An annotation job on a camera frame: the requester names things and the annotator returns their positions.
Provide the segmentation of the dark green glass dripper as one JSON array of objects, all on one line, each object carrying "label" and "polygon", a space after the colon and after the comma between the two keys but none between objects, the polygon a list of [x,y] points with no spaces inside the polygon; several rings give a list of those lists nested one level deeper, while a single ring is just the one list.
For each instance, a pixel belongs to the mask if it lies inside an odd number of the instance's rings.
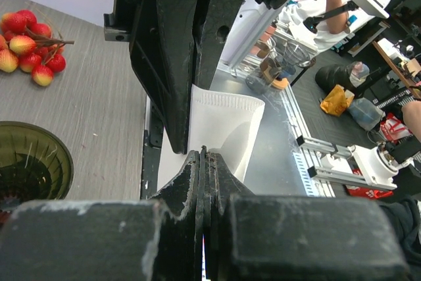
[{"label": "dark green glass dripper", "polygon": [[1,122],[1,201],[64,199],[73,174],[69,150],[50,131],[24,122]]}]

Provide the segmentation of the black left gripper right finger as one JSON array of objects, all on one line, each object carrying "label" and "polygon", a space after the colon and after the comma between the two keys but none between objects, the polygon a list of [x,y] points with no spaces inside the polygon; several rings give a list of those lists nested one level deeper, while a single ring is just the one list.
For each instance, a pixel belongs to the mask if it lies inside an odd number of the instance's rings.
[{"label": "black left gripper right finger", "polygon": [[255,195],[207,151],[210,280],[408,280],[381,207],[367,199]]}]

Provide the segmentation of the white paper coffee filter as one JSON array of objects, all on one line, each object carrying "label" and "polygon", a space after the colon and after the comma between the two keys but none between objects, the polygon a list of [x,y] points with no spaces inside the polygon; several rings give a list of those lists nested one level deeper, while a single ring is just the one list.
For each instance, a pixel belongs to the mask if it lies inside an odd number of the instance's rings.
[{"label": "white paper coffee filter", "polygon": [[244,182],[265,102],[248,95],[192,87],[187,150],[221,154],[230,172]]}]

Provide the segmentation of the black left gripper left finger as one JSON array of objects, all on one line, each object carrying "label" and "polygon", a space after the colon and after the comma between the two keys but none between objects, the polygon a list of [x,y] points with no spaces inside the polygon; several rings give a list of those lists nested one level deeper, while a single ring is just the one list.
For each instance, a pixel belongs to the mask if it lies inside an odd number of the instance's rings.
[{"label": "black left gripper left finger", "polygon": [[200,280],[203,159],[149,199],[23,203],[1,230],[1,279]]}]

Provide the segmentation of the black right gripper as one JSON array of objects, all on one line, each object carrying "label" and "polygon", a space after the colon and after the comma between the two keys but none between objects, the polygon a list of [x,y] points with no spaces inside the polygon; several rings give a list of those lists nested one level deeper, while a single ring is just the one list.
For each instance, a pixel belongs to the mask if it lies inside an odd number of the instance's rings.
[{"label": "black right gripper", "polygon": [[187,151],[194,47],[193,83],[208,89],[242,2],[114,0],[103,15],[105,40],[130,42],[132,68],[174,153]]}]

